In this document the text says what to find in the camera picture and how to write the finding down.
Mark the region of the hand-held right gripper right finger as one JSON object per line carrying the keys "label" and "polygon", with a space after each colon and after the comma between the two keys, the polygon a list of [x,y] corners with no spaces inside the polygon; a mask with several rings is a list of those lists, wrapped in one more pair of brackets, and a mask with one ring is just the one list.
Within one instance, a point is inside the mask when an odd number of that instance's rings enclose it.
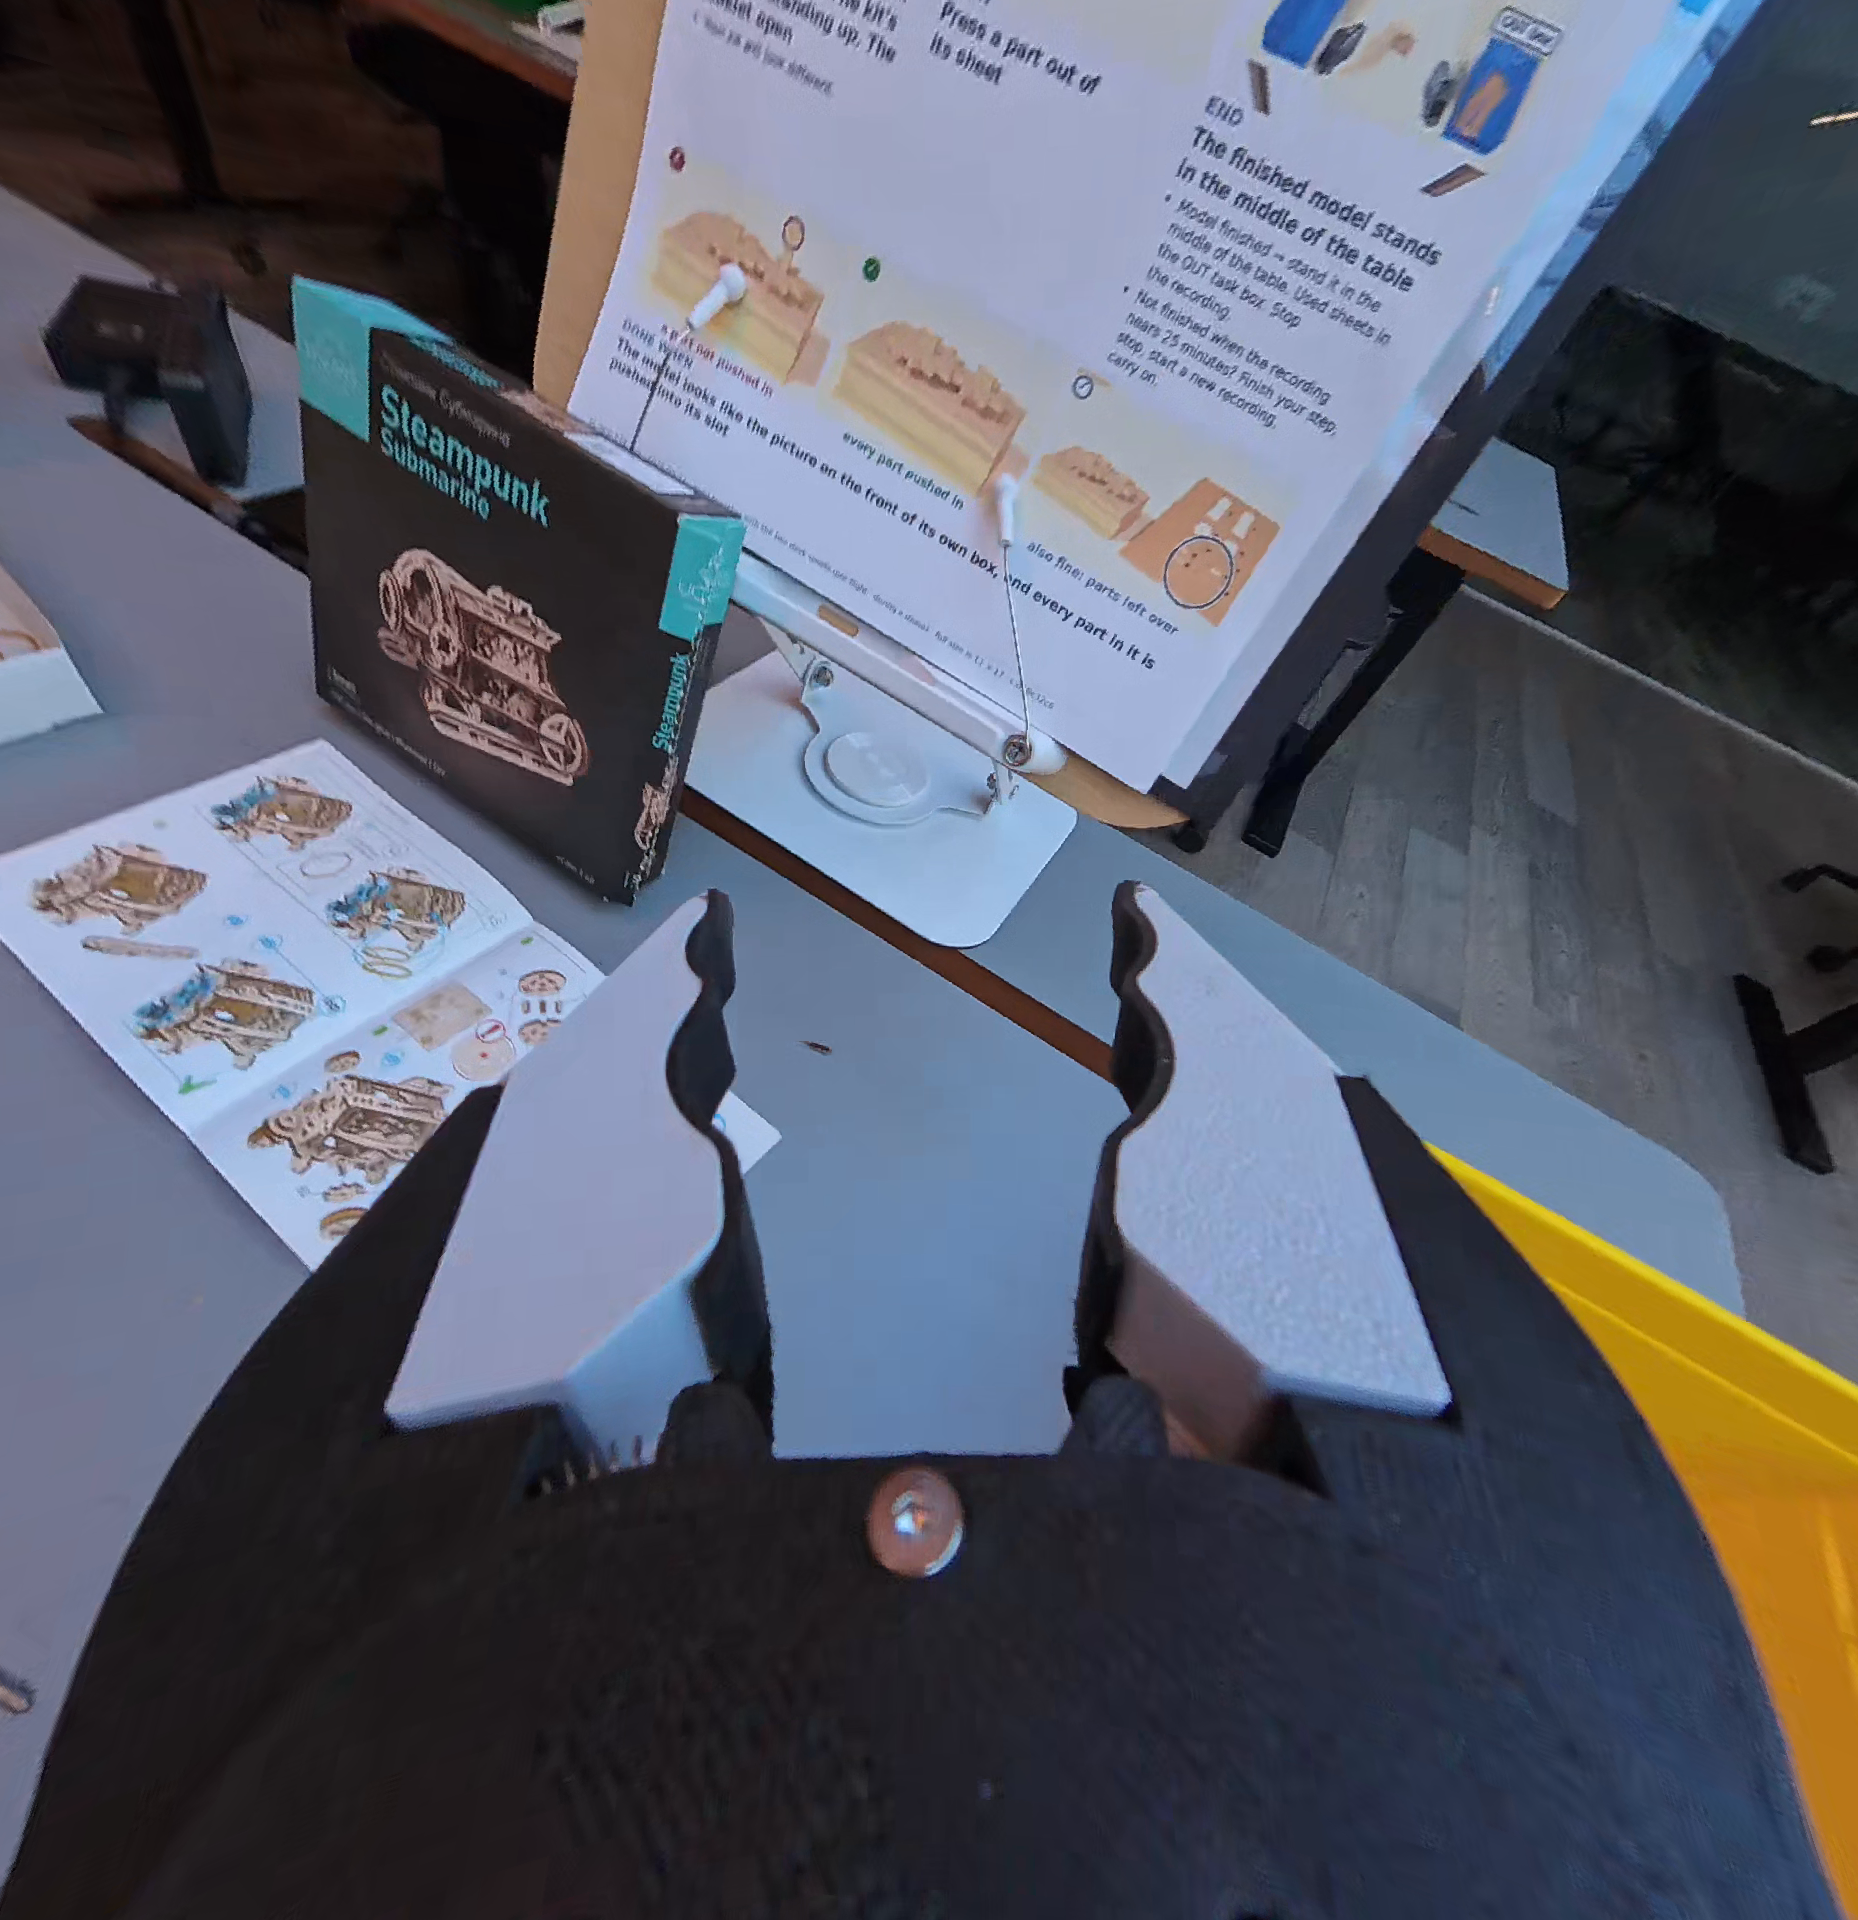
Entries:
{"label": "hand-held right gripper right finger", "polygon": [[1346,1076],[1155,886],[1111,896],[1126,1117],[1090,1200],[1080,1362],[1148,1386],[1175,1453],[1244,1463],[1277,1405],[1438,1419],[1450,1386]]}

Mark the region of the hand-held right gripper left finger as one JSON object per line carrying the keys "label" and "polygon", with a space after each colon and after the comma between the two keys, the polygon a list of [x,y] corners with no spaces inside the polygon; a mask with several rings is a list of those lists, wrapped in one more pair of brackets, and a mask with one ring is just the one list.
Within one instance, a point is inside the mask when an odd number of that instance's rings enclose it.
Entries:
{"label": "hand-held right gripper left finger", "polygon": [[737,916],[690,896],[511,1067],[389,1386],[393,1427],[553,1409],[601,1463],[675,1399],[741,1393],[774,1442],[774,1322],[732,1133]]}

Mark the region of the black model kit box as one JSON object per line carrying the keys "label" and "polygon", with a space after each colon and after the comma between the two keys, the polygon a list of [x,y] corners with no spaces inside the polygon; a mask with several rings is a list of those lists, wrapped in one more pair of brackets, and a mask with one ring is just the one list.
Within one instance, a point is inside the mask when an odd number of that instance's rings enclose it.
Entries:
{"label": "black model kit box", "polygon": [[393,302],[291,281],[318,690],[607,903],[667,865],[747,524]]}

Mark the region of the pale plywood parts sheet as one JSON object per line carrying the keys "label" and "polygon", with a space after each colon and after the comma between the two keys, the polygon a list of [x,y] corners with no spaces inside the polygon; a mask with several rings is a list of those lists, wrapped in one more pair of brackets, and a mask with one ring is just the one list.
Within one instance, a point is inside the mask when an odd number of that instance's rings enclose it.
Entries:
{"label": "pale plywood parts sheet", "polygon": [[0,747],[100,715],[50,617],[0,564]]}

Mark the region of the illustrated assembly booklet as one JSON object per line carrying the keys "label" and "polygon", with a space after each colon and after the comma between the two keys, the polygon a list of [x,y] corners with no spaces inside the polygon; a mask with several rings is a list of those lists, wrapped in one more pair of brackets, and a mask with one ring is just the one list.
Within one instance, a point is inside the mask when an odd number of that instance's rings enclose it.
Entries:
{"label": "illustrated assembly booklet", "polygon": [[0,942],[302,1272],[460,1106],[638,980],[321,739],[3,851]]}

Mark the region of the white document holder stand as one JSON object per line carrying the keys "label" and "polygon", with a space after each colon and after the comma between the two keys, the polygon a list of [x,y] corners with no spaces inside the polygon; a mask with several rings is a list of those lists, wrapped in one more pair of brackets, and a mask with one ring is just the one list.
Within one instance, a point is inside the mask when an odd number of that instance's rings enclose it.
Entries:
{"label": "white document holder stand", "polygon": [[1066,752],[893,635],[744,551],[771,653],[707,690],[687,782],[947,947],[990,942],[1079,823]]}

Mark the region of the black metal stand foot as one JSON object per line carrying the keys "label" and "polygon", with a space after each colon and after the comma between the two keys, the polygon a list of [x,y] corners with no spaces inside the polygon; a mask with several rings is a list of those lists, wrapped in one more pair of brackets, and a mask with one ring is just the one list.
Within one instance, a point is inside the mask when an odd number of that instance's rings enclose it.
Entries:
{"label": "black metal stand foot", "polygon": [[[1858,896],[1858,875],[1834,863],[1794,868],[1778,886],[1801,893],[1818,879]],[[1809,972],[1839,973],[1858,963],[1858,946],[1817,946],[1804,963]],[[1782,1135],[1782,1154],[1809,1172],[1829,1175],[1837,1170],[1834,1148],[1809,1078],[1858,1057],[1858,1000],[1801,1029],[1788,1029],[1772,990],[1762,980],[1737,972],[1734,993]]]}

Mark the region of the yellow plastic bin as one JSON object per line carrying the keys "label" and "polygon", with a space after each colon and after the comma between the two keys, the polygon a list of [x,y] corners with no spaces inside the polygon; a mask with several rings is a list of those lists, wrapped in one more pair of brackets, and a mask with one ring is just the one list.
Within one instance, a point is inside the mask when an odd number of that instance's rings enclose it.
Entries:
{"label": "yellow plastic bin", "polygon": [[1834,1896],[1858,1917],[1858,1386],[1438,1150],[1633,1396],[1728,1574]]}

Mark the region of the grey table with wood edge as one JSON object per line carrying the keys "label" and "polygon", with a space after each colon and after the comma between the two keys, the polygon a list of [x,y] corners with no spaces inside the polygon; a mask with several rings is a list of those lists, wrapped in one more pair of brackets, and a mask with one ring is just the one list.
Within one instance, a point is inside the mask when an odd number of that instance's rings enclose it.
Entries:
{"label": "grey table with wood edge", "polygon": [[1416,547],[1533,613],[1570,588],[1557,469],[1503,437],[1476,452]]}

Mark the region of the white printed instruction sheet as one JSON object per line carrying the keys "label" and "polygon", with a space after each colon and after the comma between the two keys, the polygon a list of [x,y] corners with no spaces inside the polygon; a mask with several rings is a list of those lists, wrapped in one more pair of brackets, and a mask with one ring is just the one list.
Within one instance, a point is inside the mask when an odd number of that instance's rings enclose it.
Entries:
{"label": "white printed instruction sheet", "polygon": [[1724,2],[664,2],[574,398],[1145,789]]}

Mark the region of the black box device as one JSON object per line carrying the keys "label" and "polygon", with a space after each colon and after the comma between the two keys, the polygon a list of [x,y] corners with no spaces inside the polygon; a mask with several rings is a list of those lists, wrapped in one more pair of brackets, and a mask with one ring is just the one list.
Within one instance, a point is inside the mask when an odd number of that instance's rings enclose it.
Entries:
{"label": "black box device", "polygon": [[161,398],[204,482],[248,482],[255,392],[221,285],[80,275],[44,326],[44,346],[60,383],[104,398],[117,436],[131,402]]}

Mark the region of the wooden book stand board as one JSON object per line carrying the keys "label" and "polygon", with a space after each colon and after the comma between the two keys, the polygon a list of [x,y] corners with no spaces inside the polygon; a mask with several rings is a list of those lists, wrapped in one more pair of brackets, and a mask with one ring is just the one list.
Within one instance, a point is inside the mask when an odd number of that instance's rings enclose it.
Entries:
{"label": "wooden book stand board", "polygon": [[[537,325],[534,383],[547,402],[570,402],[597,319],[613,278],[650,117],[652,66],[664,2],[593,2],[567,120],[551,265]],[[1003,710],[947,677],[902,644],[852,626],[835,604],[795,607],[799,591],[764,613],[775,647],[799,664],[838,665],[875,684],[935,728],[983,755],[990,798],[1006,801],[1017,781],[1117,829],[1193,831],[1183,808],[1140,795],[1090,759],[1041,747]]]}

